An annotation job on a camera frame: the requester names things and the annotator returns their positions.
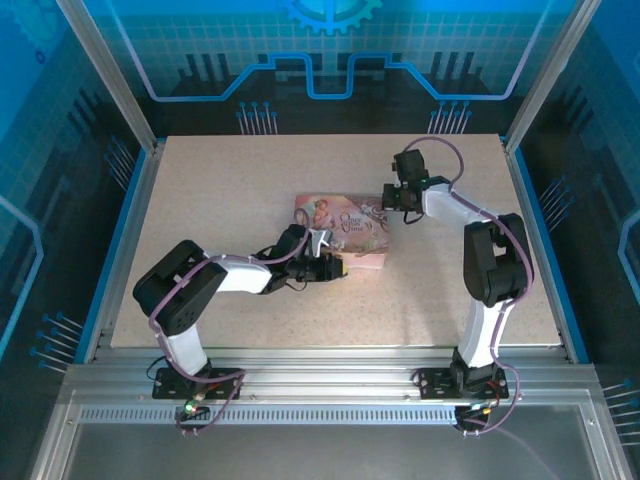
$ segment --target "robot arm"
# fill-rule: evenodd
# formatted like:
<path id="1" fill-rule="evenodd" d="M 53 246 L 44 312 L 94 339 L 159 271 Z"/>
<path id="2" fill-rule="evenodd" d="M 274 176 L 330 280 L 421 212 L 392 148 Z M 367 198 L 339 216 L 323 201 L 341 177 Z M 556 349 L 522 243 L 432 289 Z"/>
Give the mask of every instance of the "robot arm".
<path id="1" fill-rule="evenodd" d="M 435 218 L 464 238 L 463 276 L 471 296 L 471 307 L 454 360 L 459 356 L 467 369 L 489 366 L 493 363 L 490 345 L 500 310 L 505 302 L 522 295 L 526 287 L 522 259 L 497 225 L 469 207 L 473 202 L 455 198 L 460 195 L 452 195 L 450 182 L 445 178 L 429 176 L 419 150 L 400 153 L 394 160 L 392 167 L 399 182 L 384 186 L 383 206 L 388 210 L 403 211 L 405 215 L 414 212 Z M 497 217 L 528 254 L 522 219 L 516 214 Z M 504 253 L 495 254 L 494 246 L 504 249 Z M 511 307 L 507 307 L 504 316 L 510 311 Z M 504 320 L 497 332 L 496 345 L 504 330 Z"/>
<path id="2" fill-rule="evenodd" d="M 216 257 L 180 289 L 156 316 L 161 328 L 158 335 L 173 362 L 186 374 L 205 374 L 205 354 L 196 321 L 214 294 L 247 292 L 266 295 L 282 288 L 288 281 L 324 282 L 346 275 L 342 260 L 322 254 L 321 246 L 330 241 L 330 232 L 312 230 L 297 255 L 287 261 L 270 263 L 292 252 L 300 243 L 305 227 L 290 225 L 278 243 L 253 256 L 254 261 L 235 255 Z M 151 316 L 158 304 L 194 266 L 212 258 L 190 240 L 180 242 L 157 265 L 138 281 L 133 296 L 143 312 Z"/>

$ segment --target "cable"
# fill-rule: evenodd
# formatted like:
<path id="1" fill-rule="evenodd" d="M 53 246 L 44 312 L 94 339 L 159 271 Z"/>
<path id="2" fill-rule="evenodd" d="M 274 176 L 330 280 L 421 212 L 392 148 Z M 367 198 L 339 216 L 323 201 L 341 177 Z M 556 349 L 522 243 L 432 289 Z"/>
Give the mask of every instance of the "cable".
<path id="1" fill-rule="evenodd" d="M 176 372 L 178 372 L 180 375 L 182 375 L 184 378 L 186 378 L 187 380 L 191 380 L 193 382 L 196 382 L 196 383 L 219 383 L 219 382 L 226 382 L 226 381 L 229 381 L 229 380 L 238 379 L 236 387 L 234 388 L 232 394 L 229 395 L 229 398 L 227 399 L 227 401 L 223 405 L 222 409 L 220 410 L 220 413 L 222 413 L 224 411 L 224 409 L 228 406 L 229 402 L 231 401 L 231 398 L 233 398 L 235 393 L 240 388 L 240 385 L 242 385 L 242 381 L 244 380 L 244 376 L 246 375 L 246 371 L 245 370 L 240 370 L 238 372 L 235 372 L 235 373 L 232 373 L 232 374 L 229 374 L 229 375 L 224 375 L 224 376 L 215 377 L 215 378 L 203 378 L 203 377 L 197 377 L 195 375 L 190 375 L 177 362 L 175 362 L 173 357 L 171 356 L 171 352 L 169 351 L 169 347 L 167 346 L 167 343 L 165 341 L 165 337 L 164 337 L 164 334 L 162 332 L 162 328 L 160 327 L 160 324 L 156 321 L 156 318 L 158 317 L 158 315 L 160 314 L 162 309 L 164 307 L 166 307 L 167 304 L 171 301 L 171 299 L 187 283 L 189 283 L 191 278 L 193 278 L 196 273 L 198 273 L 200 270 L 202 270 L 204 267 L 206 267 L 210 263 L 219 262 L 220 260 L 223 260 L 223 259 L 232 259 L 232 260 L 246 262 L 246 263 L 256 263 L 256 264 L 259 264 L 259 265 L 274 265 L 274 264 L 277 264 L 277 263 L 286 262 L 287 260 L 289 260 L 290 258 L 294 257 L 295 255 L 298 255 L 298 253 L 300 253 L 300 251 L 304 248 L 304 246 L 305 246 L 305 244 L 306 244 L 306 242 L 307 242 L 307 240 L 309 238 L 309 231 L 310 231 L 310 228 L 311 228 L 311 219 L 309 218 L 309 214 L 306 212 L 306 210 L 304 210 L 302 208 L 296 209 L 296 211 L 294 212 L 294 218 L 296 218 L 296 215 L 298 213 L 302 213 L 302 215 L 304 216 L 304 219 L 306 221 L 305 233 L 304 233 L 303 237 L 300 239 L 300 242 L 298 242 L 298 245 L 296 246 L 296 248 L 294 248 L 287 255 L 285 255 L 283 257 L 280 257 L 280 258 L 276 258 L 274 260 L 267 260 L 267 261 L 260 261 L 260 260 L 257 260 L 254 257 L 242 257 L 242 256 L 238 256 L 238 255 L 216 255 L 216 256 L 213 256 L 213 257 L 206 258 L 206 259 L 202 260 L 200 263 L 198 263 L 197 265 L 195 265 L 191 270 L 189 270 L 189 272 L 187 272 L 185 274 L 185 276 L 182 277 L 182 279 L 169 291 L 169 293 L 167 293 L 167 295 L 165 295 L 165 297 L 162 300 L 160 300 L 160 302 L 158 302 L 158 305 L 156 305 L 156 308 L 154 308 L 153 311 L 151 312 L 151 315 L 149 315 L 149 328 L 151 328 L 151 330 L 154 332 L 155 337 L 158 340 L 158 345 L 160 346 L 160 349 L 162 350 L 162 353 L 166 357 L 167 363 L 169 363 L 174 368 L 174 370 Z M 218 418 L 219 418 L 219 415 L 217 415 L 213 419 L 211 424 L 215 423 L 215 421 Z"/>
<path id="2" fill-rule="evenodd" d="M 470 423 L 475 423 L 476 425 L 482 425 L 483 427 L 487 426 L 487 424 L 482 420 L 474 420 L 472 418 L 466 418 L 465 421 Z M 560 475 L 554 472 L 553 469 L 542 459 L 542 457 L 538 454 L 538 452 L 536 452 L 535 449 L 531 445 L 529 445 L 526 441 L 524 441 L 522 438 L 517 436 L 515 433 L 510 432 L 509 430 L 506 430 L 501 427 L 497 427 L 496 425 L 494 425 L 494 428 L 501 434 L 509 437 L 511 440 L 518 443 L 522 448 L 524 448 L 527 452 L 529 452 L 529 455 L 531 455 L 534 458 L 534 460 L 536 460 L 540 464 L 540 466 L 542 466 L 542 468 L 544 468 L 547 471 L 547 473 L 551 478 L 554 478 L 555 480 L 560 480 Z"/>
<path id="3" fill-rule="evenodd" d="M 148 378 L 149 380 L 153 380 L 154 382 L 156 381 L 156 379 L 155 379 L 155 378 L 153 378 L 151 375 L 149 375 L 149 372 L 151 371 L 151 369 L 152 369 L 153 367 L 155 367 L 155 366 L 158 364 L 158 362 L 160 362 L 160 361 L 164 360 L 165 358 L 167 358 L 167 357 L 165 357 L 164 355 L 162 355 L 161 357 L 156 358 L 153 362 L 151 362 L 151 365 L 149 365 L 149 366 L 147 367 L 146 375 L 147 375 L 147 378 Z"/>
<path id="4" fill-rule="evenodd" d="M 420 220 L 422 220 L 422 217 L 424 217 L 424 213 L 414 218 L 413 220 L 408 220 L 409 212 L 404 212 L 404 217 L 402 218 L 402 221 L 404 222 L 405 225 L 413 225 L 414 223 L 418 223 Z"/>
<path id="5" fill-rule="evenodd" d="M 524 265 L 524 269 L 525 269 L 525 272 L 526 272 L 526 275 L 527 275 L 527 285 L 526 285 L 522 295 L 520 295 L 518 298 L 514 298 L 513 300 L 504 302 L 502 304 L 502 307 L 500 308 L 500 312 L 498 313 L 498 319 L 496 321 L 496 326 L 494 327 L 493 333 L 491 335 L 491 342 L 489 343 L 489 351 L 491 353 L 491 358 L 493 359 L 494 363 L 496 365 L 498 365 L 500 368 L 502 368 L 504 370 L 508 370 L 511 373 L 513 373 L 513 375 L 515 377 L 515 380 L 516 380 L 516 388 L 515 388 L 515 392 L 514 392 L 513 402 L 511 402 L 511 405 L 509 406 L 509 409 L 507 410 L 507 413 L 505 413 L 505 415 L 500 420 L 498 420 L 498 422 L 495 423 L 494 425 L 491 425 L 491 426 L 489 426 L 487 428 L 484 428 L 482 431 L 478 432 L 478 434 L 485 434 L 485 433 L 489 433 L 490 431 L 492 431 L 494 429 L 497 429 L 500 425 L 502 425 L 506 421 L 507 418 L 509 418 L 509 416 L 513 413 L 513 410 L 516 408 L 516 404 L 518 403 L 519 398 L 520 398 L 520 383 L 521 383 L 520 382 L 520 374 L 518 373 L 518 371 L 513 366 L 508 365 L 506 363 L 502 363 L 498 359 L 498 356 L 496 355 L 495 350 L 497 348 L 498 335 L 499 335 L 500 330 L 502 328 L 502 324 L 504 323 L 504 317 L 505 317 L 505 314 L 506 314 L 507 310 L 509 309 L 509 307 L 513 307 L 516 304 L 520 303 L 529 294 L 529 291 L 531 290 L 531 286 L 533 284 L 533 264 L 531 263 L 531 259 L 527 256 L 526 252 L 524 251 L 524 248 L 522 247 L 522 245 L 520 245 L 520 242 L 518 241 L 518 239 L 515 237 L 515 235 L 511 232 L 511 230 L 509 230 L 507 228 L 507 226 L 498 217 L 496 217 L 492 213 L 487 212 L 486 210 L 478 207 L 477 205 L 475 205 L 474 203 L 470 202 L 466 198 L 458 195 L 457 192 L 453 191 L 453 185 L 458 180 L 460 180 L 460 178 L 464 174 L 464 158 L 462 157 L 462 153 L 460 153 L 460 150 L 458 150 L 458 147 L 456 147 L 450 141 L 445 140 L 444 138 L 434 137 L 434 136 L 425 136 L 425 137 L 417 138 L 414 141 L 412 141 L 411 143 L 409 143 L 409 145 L 407 145 L 404 148 L 403 152 L 406 152 L 409 148 L 411 148 L 415 144 L 417 144 L 419 142 L 422 142 L 422 141 L 439 142 L 439 143 L 442 143 L 442 144 L 448 146 L 449 148 L 451 148 L 451 150 L 454 151 L 454 153 L 456 154 L 456 157 L 458 157 L 459 169 L 458 169 L 458 174 L 453 178 L 453 180 L 451 180 L 451 183 L 449 184 L 449 193 L 451 195 L 451 198 L 455 199 L 458 203 L 462 204 L 463 206 L 471 209 L 472 211 L 474 211 L 478 215 L 481 215 L 481 216 L 487 218 L 488 220 L 491 220 L 493 223 L 495 223 L 500 228 L 502 233 L 504 233 L 509 238 L 509 240 L 511 241 L 511 243 L 515 247 L 516 251 L 518 252 L 518 255 L 520 255 L 520 258 L 522 259 L 522 263 Z"/>
<path id="6" fill-rule="evenodd" d="M 298 242 L 298 245 L 296 246 L 296 248 L 291 250 L 284 257 L 276 258 L 274 260 L 262 260 L 260 262 L 262 265 L 275 265 L 277 263 L 284 263 L 287 260 L 289 260 L 290 258 L 293 258 L 296 255 L 298 255 L 300 253 L 300 251 L 304 248 L 304 245 L 307 243 L 307 240 L 309 239 L 309 235 L 311 233 L 310 232 L 310 230 L 311 230 L 311 219 L 309 218 L 309 214 L 307 213 L 307 211 L 304 208 L 296 208 L 295 212 L 293 212 L 293 218 L 294 219 L 297 219 L 297 214 L 298 213 L 302 213 L 302 215 L 304 216 L 304 220 L 305 220 L 306 226 L 305 226 L 305 230 L 304 230 L 304 235 L 302 236 L 302 238 Z"/>
<path id="7" fill-rule="evenodd" d="M 294 292 L 303 292 L 305 288 L 307 288 L 307 284 L 308 282 L 304 282 L 304 285 L 302 286 L 302 288 L 296 288 L 293 285 L 291 285 L 289 282 L 286 282 L 284 285 L 286 287 L 289 287 L 291 290 L 293 290 Z"/>
<path id="8" fill-rule="evenodd" d="M 233 400 L 233 397 L 235 397 L 236 393 L 238 393 L 238 390 L 240 389 L 240 386 L 242 385 L 242 382 L 244 381 L 244 376 L 245 376 L 245 372 L 243 370 L 242 374 L 238 377 L 238 383 L 236 383 L 236 385 L 233 387 L 233 390 L 231 390 L 231 393 L 229 394 L 229 397 L 227 398 L 227 400 L 222 405 L 222 408 L 218 411 L 216 416 L 213 417 L 213 419 L 209 423 L 207 423 L 206 425 L 204 425 L 202 427 L 191 427 L 191 428 L 189 428 L 189 427 L 186 427 L 180 421 L 180 419 L 176 419 L 176 427 L 179 430 L 182 431 L 182 435 L 186 436 L 187 434 L 192 434 L 194 436 L 198 436 L 198 434 L 207 431 L 208 429 L 213 427 L 216 423 L 218 423 L 218 420 L 220 420 L 220 418 L 222 417 L 222 414 L 229 407 L 229 404 L 231 403 L 231 400 Z"/>

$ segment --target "black bracket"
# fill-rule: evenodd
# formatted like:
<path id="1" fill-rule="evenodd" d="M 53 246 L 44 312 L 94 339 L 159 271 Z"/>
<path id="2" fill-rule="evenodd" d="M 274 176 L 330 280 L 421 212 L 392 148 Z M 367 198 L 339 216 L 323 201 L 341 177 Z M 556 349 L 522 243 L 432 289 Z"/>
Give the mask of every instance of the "black bracket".
<path id="1" fill-rule="evenodd" d="M 209 371 L 209 378 L 222 377 L 232 373 L 239 372 L 238 368 L 212 368 Z M 226 400 L 231 395 L 235 382 L 239 379 L 234 378 L 221 382 L 219 386 L 210 389 L 205 395 L 205 400 Z M 191 380 L 187 380 L 173 368 L 159 368 L 156 372 L 156 381 L 154 382 L 151 398 L 156 400 L 191 400 L 198 387 L 203 384 L 196 384 Z M 240 390 L 233 396 L 232 400 L 240 398 Z"/>
<path id="2" fill-rule="evenodd" d="M 420 368 L 413 373 L 413 384 L 422 400 L 472 399 L 502 400 L 509 398 L 504 370 L 493 363 L 469 368 L 458 349 L 454 349 L 449 368 Z"/>

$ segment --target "pink book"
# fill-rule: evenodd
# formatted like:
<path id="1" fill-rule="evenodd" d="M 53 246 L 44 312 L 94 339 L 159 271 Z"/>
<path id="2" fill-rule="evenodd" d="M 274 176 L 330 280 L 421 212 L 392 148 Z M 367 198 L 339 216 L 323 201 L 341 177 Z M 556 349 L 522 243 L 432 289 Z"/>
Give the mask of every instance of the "pink book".
<path id="1" fill-rule="evenodd" d="M 296 208 L 306 210 L 311 228 L 331 230 L 330 251 L 340 255 L 347 268 L 382 268 L 389 235 L 380 197 L 298 195 Z"/>

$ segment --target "speckled surface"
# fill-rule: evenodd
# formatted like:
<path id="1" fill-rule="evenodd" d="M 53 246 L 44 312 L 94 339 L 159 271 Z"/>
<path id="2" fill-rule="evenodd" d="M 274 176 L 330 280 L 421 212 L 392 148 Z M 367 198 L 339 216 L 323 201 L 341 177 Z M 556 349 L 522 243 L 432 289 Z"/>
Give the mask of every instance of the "speckled surface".
<path id="1" fill-rule="evenodd" d="M 520 211 L 496 135 L 445 136 L 461 150 L 459 189 L 501 212 Z M 170 137 L 116 322 L 114 347 L 156 344 L 131 292 L 171 248 L 192 239 L 213 253 L 247 255 L 275 243 L 301 193 L 379 194 L 394 154 L 416 135 Z M 446 146 L 421 145 L 432 175 L 452 178 Z M 456 345 L 467 321 L 462 238 L 433 219 L 405 226 L 389 214 L 380 271 L 352 271 L 302 293 L 224 293 L 198 322 L 207 347 Z M 503 343 L 558 343 L 541 282 L 507 324 Z"/>

